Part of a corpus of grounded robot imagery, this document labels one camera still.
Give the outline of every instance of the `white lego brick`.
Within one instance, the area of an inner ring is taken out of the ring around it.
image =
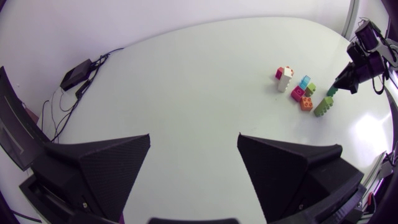
[[[278,90],[281,92],[286,91],[287,86],[289,85],[291,79],[292,79],[292,70],[289,68],[284,68],[284,72],[279,80]]]

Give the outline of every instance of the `power cord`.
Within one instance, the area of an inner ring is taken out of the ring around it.
[[[42,127],[41,127],[42,131],[43,131],[43,119],[44,119],[44,105],[45,105],[45,103],[48,103],[48,102],[50,102],[50,101],[49,100],[44,101],[43,107],[42,107]]]
[[[56,124],[55,124],[54,115],[53,115],[53,108],[52,108],[55,92],[57,92],[57,91],[55,90],[55,91],[53,92],[53,94],[52,94],[52,97],[51,97],[51,119],[52,119],[52,122],[53,122],[53,124],[54,124],[54,129],[55,129],[55,134],[54,134],[54,136],[57,135],[57,127],[56,127]]]
[[[19,216],[19,217],[25,218],[25,219],[27,219],[27,220],[30,220],[30,221],[33,221],[33,222],[37,222],[37,223],[42,223],[41,220],[38,220],[38,219],[36,219],[36,218],[29,217],[29,216],[27,216],[27,215],[23,215],[23,214],[21,214],[21,213],[19,213],[19,212],[16,212],[16,211],[14,211],[14,210],[11,210],[11,212],[12,212],[14,215],[17,215],[17,216]]]

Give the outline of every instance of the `pink lego brick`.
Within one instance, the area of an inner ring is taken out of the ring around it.
[[[304,93],[305,91],[303,89],[301,89],[299,86],[296,86],[296,88],[294,88],[294,90],[292,91],[291,96],[293,97],[293,99],[299,102]]]
[[[280,80],[280,77],[282,76],[282,73],[284,72],[284,68],[279,67],[278,70],[276,71],[275,78]]]

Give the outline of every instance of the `orange lego brick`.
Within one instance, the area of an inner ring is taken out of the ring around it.
[[[310,111],[312,110],[313,106],[312,106],[312,101],[311,98],[309,97],[301,97],[300,99],[300,106],[301,106],[301,110],[304,111]]]

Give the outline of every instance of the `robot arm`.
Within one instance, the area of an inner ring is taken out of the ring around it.
[[[358,91],[358,85],[369,79],[383,74],[389,79],[387,62],[393,70],[398,70],[398,43],[384,39],[379,28],[371,21],[365,21],[355,31],[357,40],[347,47],[347,53],[353,60],[336,78],[333,87],[351,91]]]

